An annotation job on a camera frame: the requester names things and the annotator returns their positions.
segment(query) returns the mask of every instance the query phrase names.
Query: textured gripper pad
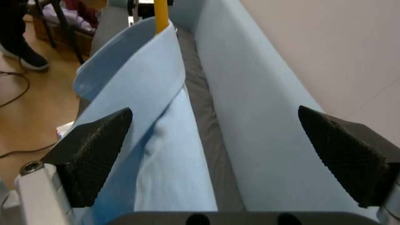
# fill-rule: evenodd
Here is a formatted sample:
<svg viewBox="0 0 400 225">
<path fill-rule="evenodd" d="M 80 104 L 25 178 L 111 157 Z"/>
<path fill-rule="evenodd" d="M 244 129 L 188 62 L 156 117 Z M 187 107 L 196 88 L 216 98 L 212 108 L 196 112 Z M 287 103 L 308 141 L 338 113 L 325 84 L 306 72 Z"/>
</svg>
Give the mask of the textured gripper pad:
<svg viewBox="0 0 400 225">
<path fill-rule="evenodd" d="M 122 109 L 75 127 L 42 161 L 57 167 L 72 207 L 92 206 L 131 126 L 132 111 Z"/>
<path fill-rule="evenodd" d="M 322 162 L 359 206 L 381 205 L 399 173 L 400 149 L 363 124 L 304 106 L 298 115 Z"/>
</svg>

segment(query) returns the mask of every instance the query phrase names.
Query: yellow pole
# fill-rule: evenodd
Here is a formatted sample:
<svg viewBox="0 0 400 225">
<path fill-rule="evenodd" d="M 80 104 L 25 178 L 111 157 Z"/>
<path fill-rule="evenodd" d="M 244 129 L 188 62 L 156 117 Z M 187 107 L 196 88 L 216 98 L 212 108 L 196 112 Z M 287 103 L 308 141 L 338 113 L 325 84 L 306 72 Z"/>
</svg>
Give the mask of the yellow pole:
<svg viewBox="0 0 400 225">
<path fill-rule="evenodd" d="M 156 33 L 160 33 L 168 26 L 167 0 L 154 0 L 154 11 L 156 13 Z"/>
</svg>

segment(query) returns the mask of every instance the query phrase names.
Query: black pants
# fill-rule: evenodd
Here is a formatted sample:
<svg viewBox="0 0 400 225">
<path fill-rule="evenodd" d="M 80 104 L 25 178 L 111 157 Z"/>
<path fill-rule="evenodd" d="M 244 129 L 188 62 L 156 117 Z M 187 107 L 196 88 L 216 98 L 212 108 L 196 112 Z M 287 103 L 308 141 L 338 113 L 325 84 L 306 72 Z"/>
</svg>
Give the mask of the black pants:
<svg viewBox="0 0 400 225">
<path fill-rule="evenodd" d="M 27 0 L 0 0 L 0 43 L 21 41 L 25 32 L 23 16 L 27 12 Z"/>
</svg>

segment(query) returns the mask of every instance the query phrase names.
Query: black sneaker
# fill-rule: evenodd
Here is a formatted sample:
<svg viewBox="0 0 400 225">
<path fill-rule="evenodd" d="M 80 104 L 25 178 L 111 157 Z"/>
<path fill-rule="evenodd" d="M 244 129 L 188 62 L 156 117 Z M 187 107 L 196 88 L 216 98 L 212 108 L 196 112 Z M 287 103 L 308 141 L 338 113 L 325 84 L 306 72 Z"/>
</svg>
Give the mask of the black sneaker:
<svg viewBox="0 0 400 225">
<path fill-rule="evenodd" d="M 25 39 L 18 43 L 0 43 L 0 51 L 5 56 L 21 58 L 21 64 L 31 70 L 45 70 L 49 67 L 47 60 L 36 53 Z"/>
</svg>

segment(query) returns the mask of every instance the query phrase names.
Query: gray cushion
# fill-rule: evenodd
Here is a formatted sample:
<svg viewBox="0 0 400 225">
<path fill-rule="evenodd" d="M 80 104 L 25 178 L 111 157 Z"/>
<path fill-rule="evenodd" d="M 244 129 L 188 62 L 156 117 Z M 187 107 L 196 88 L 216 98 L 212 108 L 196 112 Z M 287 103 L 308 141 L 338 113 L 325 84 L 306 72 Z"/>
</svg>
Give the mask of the gray cushion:
<svg viewBox="0 0 400 225">
<path fill-rule="evenodd" d="M 128 11 L 124 8 L 108 6 L 101 11 L 99 26 L 92 41 L 90 55 L 93 55 L 107 41 L 128 27 Z"/>
<path fill-rule="evenodd" d="M 225 149 L 221 129 L 214 110 L 213 98 L 195 40 L 189 32 L 178 29 L 178 41 L 186 70 L 186 86 L 219 211 L 245 210 L 232 166 Z"/>
</svg>

